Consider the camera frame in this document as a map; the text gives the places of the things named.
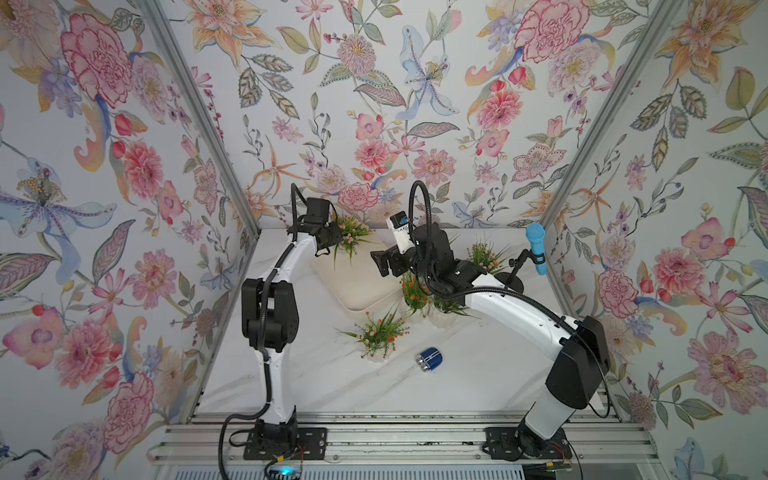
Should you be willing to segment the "pink flower potted plant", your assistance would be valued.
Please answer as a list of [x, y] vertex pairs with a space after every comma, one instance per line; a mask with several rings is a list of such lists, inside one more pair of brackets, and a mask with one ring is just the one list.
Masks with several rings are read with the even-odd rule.
[[358, 247], [369, 242], [368, 237], [373, 231], [365, 223], [350, 216], [336, 215], [334, 222], [340, 229], [341, 241], [334, 246], [333, 255], [337, 257], [344, 252], [352, 259], [357, 254]]

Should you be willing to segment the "red flower potted plant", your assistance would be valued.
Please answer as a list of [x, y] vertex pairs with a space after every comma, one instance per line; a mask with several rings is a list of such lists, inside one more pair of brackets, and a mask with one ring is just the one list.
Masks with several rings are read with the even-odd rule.
[[418, 278], [406, 272], [400, 277], [400, 284], [408, 316], [415, 320], [426, 318], [431, 306], [430, 296]]
[[436, 328], [447, 329], [459, 319], [468, 317], [467, 308], [455, 301], [440, 297], [432, 298], [429, 320]]

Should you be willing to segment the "orange flower potted plant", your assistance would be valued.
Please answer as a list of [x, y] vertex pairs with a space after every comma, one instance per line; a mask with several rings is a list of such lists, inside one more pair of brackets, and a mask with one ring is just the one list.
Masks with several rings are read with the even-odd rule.
[[386, 311], [366, 311], [361, 322], [336, 332], [352, 338], [363, 359], [385, 361], [397, 351], [397, 341], [411, 333], [411, 327], [394, 304]]

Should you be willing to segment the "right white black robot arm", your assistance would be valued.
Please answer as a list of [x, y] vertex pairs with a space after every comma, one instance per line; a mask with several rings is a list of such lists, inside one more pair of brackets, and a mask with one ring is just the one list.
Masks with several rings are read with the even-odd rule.
[[432, 219], [428, 188], [421, 180], [411, 186], [407, 211], [391, 216], [388, 225], [395, 246], [371, 255], [382, 276], [409, 274], [418, 292], [509, 327], [551, 360], [543, 392], [517, 427], [519, 441], [549, 441], [576, 411], [589, 407], [606, 385], [610, 367], [603, 325], [591, 316], [576, 319], [554, 312], [525, 295], [518, 277], [526, 262], [546, 268], [540, 224], [527, 227], [528, 248], [509, 272], [499, 274], [454, 256], [447, 233]]

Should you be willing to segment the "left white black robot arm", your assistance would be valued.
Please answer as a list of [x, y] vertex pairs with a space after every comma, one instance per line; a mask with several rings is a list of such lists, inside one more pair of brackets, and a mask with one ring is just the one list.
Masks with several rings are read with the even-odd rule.
[[342, 235], [332, 220], [335, 208], [326, 199], [305, 197], [299, 187], [290, 187], [292, 224], [284, 250], [267, 274], [247, 279], [241, 286], [241, 330], [257, 354], [262, 370], [265, 399], [254, 413], [228, 415], [217, 445], [219, 477], [229, 477], [225, 466], [224, 443], [234, 420], [251, 422], [245, 449], [269, 456], [271, 464], [301, 451], [296, 405], [289, 385], [289, 353], [300, 325], [293, 277], [312, 261], [331, 253]]

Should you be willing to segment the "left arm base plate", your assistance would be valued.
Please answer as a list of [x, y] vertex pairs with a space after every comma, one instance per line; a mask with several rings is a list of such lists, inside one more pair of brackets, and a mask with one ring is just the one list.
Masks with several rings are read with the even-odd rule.
[[327, 446], [326, 428], [299, 427], [294, 421], [277, 425], [259, 420], [248, 433], [243, 459], [324, 460]]

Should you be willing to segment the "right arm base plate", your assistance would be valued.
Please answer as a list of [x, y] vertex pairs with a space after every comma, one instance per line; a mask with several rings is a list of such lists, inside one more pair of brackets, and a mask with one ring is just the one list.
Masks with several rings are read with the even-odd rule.
[[571, 460], [573, 452], [562, 428], [543, 440], [526, 428], [488, 427], [481, 451], [493, 460], [516, 462], [519, 460]]

